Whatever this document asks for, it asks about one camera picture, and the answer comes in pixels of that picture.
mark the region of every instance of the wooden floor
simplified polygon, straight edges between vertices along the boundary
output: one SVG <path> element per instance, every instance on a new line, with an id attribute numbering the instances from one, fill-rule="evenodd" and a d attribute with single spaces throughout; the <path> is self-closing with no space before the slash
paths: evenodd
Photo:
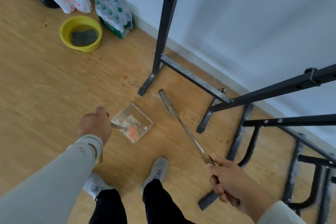
<path id="1" fill-rule="evenodd" d="M 156 124 L 136 144 L 118 130 L 104 147 L 104 162 L 95 167 L 118 188 L 128 223 L 146 223 L 140 185 L 158 156 L 169 159 L 164 181 L 185 217 L 202 223 L 252 223 L 229 205 L 216 201 L 201 212 L 197 201 L 211 190 L 205 165 L 180 125 L 173 121 L 158 90 L 164 89 L 182 120 L 195 131 L 212 97 L 164 67 L 143 97 L 139 87 L 151 72 L 156 40 L 136 28 L 120 40 L 103 29 L 98 50 L 83 53 L 66 47 L 58 34 L 61 23 L 74 15 L 48 9 L 36 0 L 1 0 L 0 6 L 0 195 L 32 175 L 66 150 L 76 138 L 80 117 L 103 105 L 111 114 L 136 101 Z M 92 13 L 89 16 L 97 19 Z M 181 65 L 215 87 L 218 80 L 184 58 L 166 50 Z M 229 89 L 230 97 L 237 94 Z M 241 118 L 242 107 L 217 112 L 203 134 L 194 133 L 204 149 L 225 156 Z M 255 108 L 252 118 L 270 118 Z M 247 129 L 236 161 L 245 154 L 252 131 Z M 277 128 L 264 128 L 246 172 L 281 198 L 293 139 Z M 305 154 L 314 155 L 305 148 Z M 313 166 L 301 164 L 294 201 L 310 192 Z M 329 223 L 336 223 L 336 186 Z M 68 223 L 87 223 L 95 203 L 82 192 Z M 316 222 L 317 207 L 302 212 Z"/>

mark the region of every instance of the white sneaker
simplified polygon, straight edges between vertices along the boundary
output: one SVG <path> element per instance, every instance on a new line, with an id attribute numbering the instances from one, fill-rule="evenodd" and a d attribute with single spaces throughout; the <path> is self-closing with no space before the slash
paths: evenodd
<path id="1" fill-rule="evenodd" d="M 152 180 L 158 179 L 160 182 L 162 182 L 167 173 L 167 170 L 168 160 L 165 157 L 158 158 L 152 166 L 152 171 L 150 172 L 149 177 L 143 182 L 141 186 L 141 195 L 144 193 L 146 185 L 149 184 Z"/>
<path id="2" fill-rule="evenodd" d="M 94 201 L 97 200 L 97 196 L 102 190 L 109 190 L 109 189 L 114 189 L 114 188 L 107 185 L 104 182 L 104 180 L 94 172 L 92 172 L 89 175 L 89 177 L 87 178 L 84 184 L 84 190 L 93 197 Z"/>

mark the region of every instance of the black pants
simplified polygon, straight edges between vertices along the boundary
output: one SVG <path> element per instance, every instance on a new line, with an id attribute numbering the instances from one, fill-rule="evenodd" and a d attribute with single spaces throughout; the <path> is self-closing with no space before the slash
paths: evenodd
<path id="1" fill-rule="evenodd" d="M 154 179 L 144 189 L 142 200 L 145 203 L 148 224 L 190 224 L 171 196 Z M 99 193 L 96 208 L 89 224 L 127 224 L 124 205 L 117 190 L 103 190 Z"/>

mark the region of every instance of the metal rack frame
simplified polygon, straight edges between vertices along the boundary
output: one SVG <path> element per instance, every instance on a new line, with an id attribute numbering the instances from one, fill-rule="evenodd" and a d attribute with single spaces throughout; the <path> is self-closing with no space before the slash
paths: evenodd
<path id="1" fill-rule="evenodd" d="M 254 132 L 250 140 L 247 152 L 241 162 L 238 163 L 240 167 L 244 167 L 250 160 L 255 147 L 256 140 L 260 129 L 263 127 L 278 127 L 296 140 L 296 146 L 293 152 L 292 162 L 289 168 L 288 179 L 285 185 L 285 191 L 283 195 L 283 201 L 288 204 L 297 214 L 300 211 L 306 209 L 310 205 L 316 202 L 317 193 L 319 191 L 321 181 L 322 186 L 322 198 L 320 204 L 320 212 L 318 217 L 318 224 L 325 224 L 327 221 L 330 205 L 330 186 L 336 182 L 336 177 L 333 176 L 334 168 L 336 168 L 336 158 L 333 154 L 326 152 L 319 148 L 317 145 L 306 139 L 304 135 L 295 132 L 288 128 L 292 126 L 326 126 L 336 125 L 336 114 L 330 115 L 314 115 L 314 116 L 302 116 L 302 117 L 289 117 L 289 118 L 276 118 L 267 120 L 248 120 L 254 105 L 252 103 L 269 99 L 276 96 L 292 93 L 299 90 L 308 89 L 311 87 L 321 86 L 324 83 L 336 80 L 336 64 L 322 68 L 308 68 L 303 74 L 288 80 L 273 84 L 271 86 L 256 90 L 254 92 L 239 96 L 237 98 L 229 98 L 226 96 L 225 89 L 218 90 L 200 79 L 180 64 L 176 63 L 164 54 L 164 48 L 166 46 L 170 25 L 173 19 L 174 10 L 177 0 L 163 0 L 162 13 L 160 20 L 159 33 L 157 37 L 153 69 L 148 79 L 144 82 L 143 86 L 139 89 L 138 94 L 143 96 L 147 88 L 150 86 L 156 75 L 160 72 L 163 65 L 166 65 L 170 69 L 179 73 L 201 89 L 212 95 L 214 98 L 210 103 L 208 110 L 206 111 L 201 123 L 198 125 L 196 131 L 202 133 L 205 130 L 212 114 L 217 111 L 226 110 L 232 107 L 243 105 L 245 110 L 242 116 L 241 122 L 238 126 L 236 135 L 233 139 L 231 148 L 229 150 L 227 159 L 234 161 L 237 150 L 239 148 L 241 138 L 244 134 L 246 127 L 254 127 Z M 321 154 L 323 158 L 315 158 L 301 155 L 303 145 L 315 150 Z M 315 172 L 312 182 L 312 188 L 309 198 L 302 203 L 291 203 L 291 197 L 293 193 L 295 178 L 298 172 L 298 166 L 300 162 L 306 162 L 314 164 Z M 207 194 L 203 199 L 199 201 L 199 206 L 202 210 L 207 208 L 217 195 L 212 191 Z"/>

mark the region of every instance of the yellow plastic basin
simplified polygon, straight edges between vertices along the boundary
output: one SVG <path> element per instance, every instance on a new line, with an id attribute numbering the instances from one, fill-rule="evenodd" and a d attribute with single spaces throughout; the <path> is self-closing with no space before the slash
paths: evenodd
<path id="1" fill-rule="evenodd" d="M 71 42 L 73 31 L 82 31 L 87 29 L 95 29 L 98 35 L 98 39 L 88 46 L 75 46 Z M 93 18 L 88 16 L 74 16 L 67 19 L 65 22 L 62 23 L 61 28 L 59 30 L 59 36 L 61 37 L 63 43 L 65 43 L 70 48 L 77 49 L 82 52 L 92 52 L 97 49 L 100 45 L 100 40 L 102 39 L 102 27 L 100 24 L 95 21 Z"/>

